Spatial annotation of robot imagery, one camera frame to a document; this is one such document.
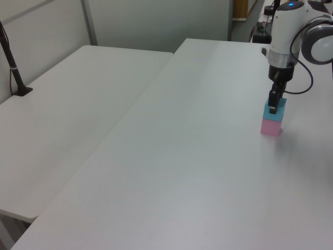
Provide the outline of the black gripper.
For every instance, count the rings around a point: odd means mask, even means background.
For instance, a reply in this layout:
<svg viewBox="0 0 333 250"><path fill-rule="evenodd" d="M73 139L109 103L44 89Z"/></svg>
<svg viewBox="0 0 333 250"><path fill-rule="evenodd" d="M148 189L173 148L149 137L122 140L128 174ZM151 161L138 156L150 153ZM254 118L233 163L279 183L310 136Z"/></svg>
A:
<svg viewBox="0 0 333 250"><path fill-rule="evenodd" d="M271 89L268 96L268 106L270 114L276 114L278 97L282 98L286 88L286 82L289 82L293 78L294 67L289 68L277 68L272 65L269 66L268 77L275 82L277 79L277 88Z"/></svg>

